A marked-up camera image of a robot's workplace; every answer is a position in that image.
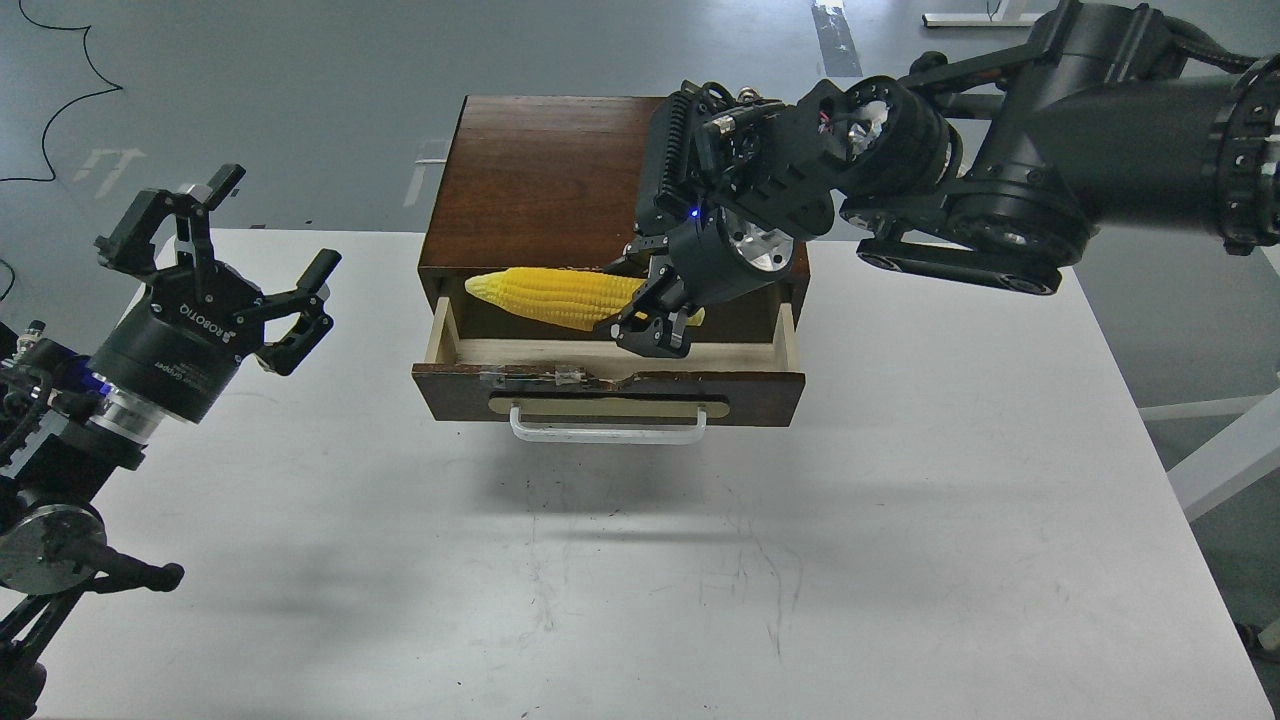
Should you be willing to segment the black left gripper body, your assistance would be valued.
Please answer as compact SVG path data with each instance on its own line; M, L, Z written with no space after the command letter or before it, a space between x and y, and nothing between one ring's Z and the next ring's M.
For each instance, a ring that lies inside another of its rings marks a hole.
M262 346L262 324L233 318L261 299L236 272L214 272L202 282L192 272L159 272L90 366L118 389L198 423L241 360Z

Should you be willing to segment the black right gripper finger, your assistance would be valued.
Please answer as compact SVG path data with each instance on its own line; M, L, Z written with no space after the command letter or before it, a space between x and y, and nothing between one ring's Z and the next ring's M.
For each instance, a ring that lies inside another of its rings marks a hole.
M637 236L625 245L621 258L602 268L608 275L650 278L676 275L669 256L668 236Z
M671 263L652 263L648 278L620 313L596 324L631 354L644 357L684 359L685 338L696 304Z

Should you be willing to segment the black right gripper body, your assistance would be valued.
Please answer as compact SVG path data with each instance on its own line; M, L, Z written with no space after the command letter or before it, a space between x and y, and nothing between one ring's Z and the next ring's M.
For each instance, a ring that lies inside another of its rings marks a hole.
M669 259L689 301L699 307L727 302L781 281L794 264L797 241L740 215L707 209L669 233Z

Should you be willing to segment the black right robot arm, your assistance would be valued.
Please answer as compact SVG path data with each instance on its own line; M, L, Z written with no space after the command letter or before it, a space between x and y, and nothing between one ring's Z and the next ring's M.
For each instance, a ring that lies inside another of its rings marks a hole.
M1046 296L1102 225L1277 243L1277 56L1148 6L1062 1L1016 46L795 104L687 82L652 117L611 323L684 357L694 314L781 281L836 218L882 269Z

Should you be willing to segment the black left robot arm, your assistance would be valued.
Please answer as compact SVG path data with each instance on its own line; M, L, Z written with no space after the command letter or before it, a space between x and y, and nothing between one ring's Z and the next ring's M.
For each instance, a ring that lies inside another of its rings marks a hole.
M215 256L210 215L244 176L227 164L206 184L143 190L109 236L101 264L132 275L142 299L99 350L78 354L31 322L3 343L1 580L22 601L3 619L3 716L31 717L38 661L88 592L169 592L177 564L154 566L108 543L92 502L134 470L159 424L201 421L247 357L289 375L333 325L321 250L293 290L265 293Z

